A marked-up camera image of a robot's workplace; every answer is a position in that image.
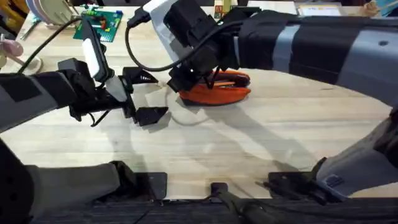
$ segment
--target cable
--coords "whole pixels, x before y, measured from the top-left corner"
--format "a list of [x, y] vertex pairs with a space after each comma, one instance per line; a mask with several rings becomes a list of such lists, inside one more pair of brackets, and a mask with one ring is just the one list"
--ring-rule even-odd
[[60, 28], [57, 29], [42, 45], [40, 45], [33, 53], [32, 55], [26, 60], [25, 64], [18, 70], [18, 73], [24, 72], [25, 68], [28, 67], [28, 65], [31, 63], [34, 57], [51, 41], [53, 40], [61, 31], [63, 31], [65, 28], [67, 28], [70, 24], [80, 21], [81, 18], [75, 18], [70, 21], [68, 21], [66, 24], [62, 25]]
[[153, 210], [153, 208], [147, 210], [146, 212], [144, 212], [133, 224], [139, 223], [139, 222], [140, 222], [143, 218], [145, 218], [145, 217], [149, 214], [149, 212], [152, 211], [152, 210]]
[[106, 115], [108, 115], [109, 112], [111, 112], [111, 111], [110, 111], [110, 110], [105, 111], [105, 113], [103, 113], [103, 114], [99, 117], [99, 119], [98, 119], [97, 121], [95, 121], [94, 116], [93, 116], [91, 113], [88, 113], [88, 114], [91, 116], [92, 120], [93, 120], [93, 124], [90, 125], [90, 126], [91, 126], [92, 128], [94, 128], [95, 126], [97, 126], [97, 125], [106, 117]]
[[219, 72], [220, 72], [220, 66], [217, 66], [216, 71], [214, 72], [214, 75], [213, 75], [213, 79], [211, 81], [211, 86], [210, 86], [211, 88], [210, 89], [213, 89], [214, 83], [216, 82], [216, 77], [219, 74]]
[[130, 30], [132, 29], [132, 27], [127, 27], [127, 28], [126, 28], [126, 33], [125, 33], [125, 35], [124, 35], [124, 41], [125, 41], [125, 43], [126, 43], [127, 52], [129, 53], [129, 55], [130, 55], [130, 57], [131, 57], [131, 60], [132, 60], [135, 64], [137, 64], [138, 67], [140, 67], [140, 68], [142, 68], [143, 70], [146, 70], [146, 71], [148, 71], [148, 72], [162, 72], [162, 71], [166, 71], [166, 70], [168, 70], [168, 69], [171, 69], [171, 68], [173, 68], [174, 66], [179, 65], [179, 64], [181, 64], [182, 62], [184, 62], [185, 60], [187, 60], [187, 59], [189, 59], [190, 57], [192, 57], [201, 47], [203, 47], [203, 46], [204, 46], [214, 35], [216, 35], [217, 33], [221, 32], [221, 31], [223, 31], [223, 30], [225, 30], [225, 29], [227, 29], [227, 28], [230, 28], [230, 27], [232, 27], [232, 26], [240, 26], [240, 25], [242, 25], [242, 24], [243, 24], [243, 21], [236, 21], [236, 22], [230, 22], [230, 23], [223, 24], [223, 25], [219, 26], [217, 29], [211, 31], [205, 38], [203, 38], [203, 39], [200, 41], [200, 43], [199, 43], [194, 49], [192, 49], [191, 51], [189, 51], [189, 53], [185, 54], [183, 57], [181, 57], [181, 58], [178, 59], [177, 61], [175, 61], [175, 62], [173, 62], [173, 63], [171, 63], [171, 64], [169, 64], [169, 65], [160, 67], [160, 68], [149, 68], [149, 67], [147, 67], [147, 66], [141, 64], [141, 63], [137, 60], [137, 58], [134, 56], [134, 54], [133, 54], [132, 51], [131, 51], [130, 43], [129, 43], [129, 33], [130, 33]]

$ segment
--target wooden table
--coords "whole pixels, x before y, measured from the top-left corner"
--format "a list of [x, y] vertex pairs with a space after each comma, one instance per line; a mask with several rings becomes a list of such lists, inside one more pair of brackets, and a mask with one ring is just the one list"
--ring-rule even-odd
[[[113, 43], [105, 43], [109, 66], [121, 74], [134, 66], [124, 44], [126, 21], [134, 7], [106, 7], [125, 13]], [[23, 29], [26, 29], [29, 14]], [[31, 54], [52, 34], [43, 24], [21, 41]], [[63, 31], [41, 51], [44, 71], [70, 57], [84, 60], [81, 40], [74, 30]], [[131, 32], [133, 52], [151, 67], [170, 63], [152, 24]], [[15, 67], [10, 63], [2, 72]], [[159, 124], [140, 128], [112, 111], [96, 128], [89, 116], [77, 122], [68, 109], [49, 112], [2, 133], [0, 137], [25, 164], [43, 167], [90, 166], [123, 160], [133, 171], [162, 171], [169, 175], [167, 198], [203, 198], [212, 182], [229, 183], [241, 197], [269, 197], [256, 182], [268, 172], [310, 170], [317, 160], [335, 155], [374, 128], [390, 108], [372, 98], [327, 84], [280, 72], [245, 70], [252, 93], [233, 105], [186, 108], [169, 88], [136, 88], [137, 106], [168, 106]], [[167, 72], [153, 73], [159, 80]], [[396, 185], [362, 191], [356, 196], [394, 196]]]

